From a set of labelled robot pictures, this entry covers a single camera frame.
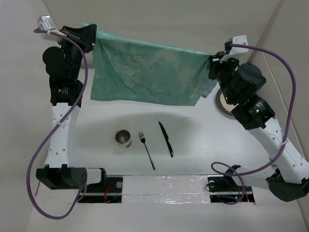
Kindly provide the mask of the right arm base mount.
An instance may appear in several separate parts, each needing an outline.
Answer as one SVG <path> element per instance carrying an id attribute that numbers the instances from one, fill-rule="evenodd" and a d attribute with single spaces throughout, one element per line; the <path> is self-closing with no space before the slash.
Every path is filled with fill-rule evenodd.
<path id="1" fill-rule="evenodd" d="M 241 184 L 230 176 L 207 175 L 207 180 L 204 190 L 210 194 L 211 203 L 255 203 L 252 187 L 245 186 L 242 191 Z"/>

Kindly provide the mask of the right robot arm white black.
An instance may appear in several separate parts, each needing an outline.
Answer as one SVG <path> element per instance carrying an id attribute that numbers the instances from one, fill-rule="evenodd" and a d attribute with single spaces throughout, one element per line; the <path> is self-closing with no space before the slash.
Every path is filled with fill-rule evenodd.
<path id="1" fill-rule="evenodd" d="M 266 83 L 258 67 L 239 64 L 236 58 L 224 58 L 224 52 L 209 57 L 208 78 L 217 80 L 235 119 L 263 146 L 277 168 L 265 177 L 270 192 L 284 202 L 309 193 L 309 163 L 281 130 L 270 105 L 257 95 Z"/>

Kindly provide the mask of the green satin tablecloth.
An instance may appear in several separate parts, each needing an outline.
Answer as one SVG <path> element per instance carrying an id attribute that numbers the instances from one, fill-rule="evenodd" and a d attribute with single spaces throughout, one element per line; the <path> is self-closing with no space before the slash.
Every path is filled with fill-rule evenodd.
<path id="1" fill-rule="evenodd" d="M 210 56 L 97 29 L 90 98 L 195 106 L 202 89 L 216 81 L 208 78 Z"/>

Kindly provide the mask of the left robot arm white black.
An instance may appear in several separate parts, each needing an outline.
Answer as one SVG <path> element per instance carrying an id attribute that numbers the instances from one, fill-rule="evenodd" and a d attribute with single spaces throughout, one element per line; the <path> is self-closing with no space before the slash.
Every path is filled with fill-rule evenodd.
<path id="1" fill-rule="evenodd" d="M 93 187 L 104 191 L 107 176 L 103 168 L 75 166 L 74 129 L 82 105 L 85 84 L 78 80 L 84 55 L 94 49 L 97 26 L 82 28 L 63 26 L 59 32 L 59 47 L 47 48 L 42 60 L 49 75 L 50 102 L 53 126 L 50 146 L 44 167 L 36 170 L 36 177 L 49 189 L 84 189 Z"/>

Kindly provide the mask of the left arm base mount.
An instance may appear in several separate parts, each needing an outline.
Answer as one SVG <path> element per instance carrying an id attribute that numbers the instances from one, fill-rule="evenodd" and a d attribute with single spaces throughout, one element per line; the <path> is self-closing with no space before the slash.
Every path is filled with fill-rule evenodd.
<path id="1" fill-rule="evenodd" d="M 123 176 L 108 175 L 106 184 L 91 184 L 80 194 L 78 203 L 121 203 Z"/>

